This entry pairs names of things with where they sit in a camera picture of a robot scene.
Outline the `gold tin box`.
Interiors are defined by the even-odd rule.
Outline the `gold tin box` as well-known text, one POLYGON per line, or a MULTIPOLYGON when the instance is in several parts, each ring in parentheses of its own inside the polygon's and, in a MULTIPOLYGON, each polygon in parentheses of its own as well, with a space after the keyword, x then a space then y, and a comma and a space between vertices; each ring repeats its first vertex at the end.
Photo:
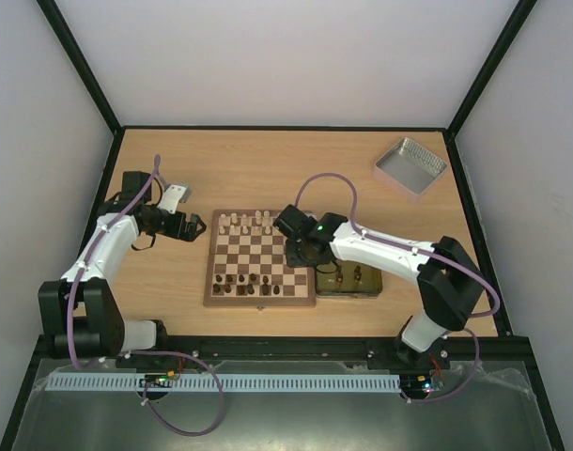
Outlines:
POLYGON ((315 269, 318 297, 378 298, 383 290, 381 271, 353 261, 337 260, 315 269))

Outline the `wooden chess board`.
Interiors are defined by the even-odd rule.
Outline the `wooden chess board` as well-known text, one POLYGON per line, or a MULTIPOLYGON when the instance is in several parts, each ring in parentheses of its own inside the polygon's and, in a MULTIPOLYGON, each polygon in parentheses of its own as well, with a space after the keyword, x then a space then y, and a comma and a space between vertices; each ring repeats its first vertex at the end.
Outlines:
POLYGON ((273 226, 279 215, 278 210, 268 210, 271 219, 271 233, 256 235, 256 210, 215 210, 212 215, 209 233, 209 259, 206 275, 206 284, 203 305, 207 308, 244 308, 253 307, 265 309, 269 307, 314 307, 316 305, 315 272, 311 268, 290 268, 287 266, 285 246, 286 237, 273 226), (235 212, 239 217, 239 231, 236 235, 219 233, 219 218, 225 214, 229 219, 235 212), (243 214, 249 217, 249 234, 243 235, 240 231, 240 219, 243 214), (249 274, 258 276, 255 295, 237 295, 238 276, 243 274, 246 286, 249 274), (215 276, 220 274, 225 285, 225 276, 234 277, 233 291, 219 295, 212 293, 215 276), (260 292, 262 277, 267 275, 270 279, 271 293, 263 296, 260 292), (273 294, 273 287, 281 287, 281 295, 273 294))

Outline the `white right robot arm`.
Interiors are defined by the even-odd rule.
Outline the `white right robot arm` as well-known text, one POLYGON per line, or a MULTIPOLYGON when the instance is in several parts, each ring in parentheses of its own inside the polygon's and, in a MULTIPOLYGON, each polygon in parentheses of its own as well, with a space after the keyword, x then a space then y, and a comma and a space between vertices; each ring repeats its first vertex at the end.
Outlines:
POLYGON ((340 260, 393 274, 418 288, 422 308, 406 321, 394 343, 396 359, 405 367, 436 357, 436 344, 447 334, 499 309, 493 286, 450 237, 437 242, 406 240, 336 213, 317 220, 294 205, 280 212, 273 226, 286 237, 286 263, 291 268, 340 260))

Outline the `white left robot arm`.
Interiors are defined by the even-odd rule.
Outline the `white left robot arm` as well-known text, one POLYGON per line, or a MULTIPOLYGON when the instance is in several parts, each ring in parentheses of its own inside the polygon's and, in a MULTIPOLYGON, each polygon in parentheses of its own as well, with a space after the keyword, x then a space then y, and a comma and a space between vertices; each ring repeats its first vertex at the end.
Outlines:
POLYGON ((198 215, 178 208, 191 192, 188 185, 168 184, 159 175, 124 173, 120 191, 99 207, 93 234, 75 263, 39 288, 44 343, 51 358, 84 366, 87 359, 157 346, 163 323, 124 319, 112 285, 141 235, 192 242, 205 232, 198 215))

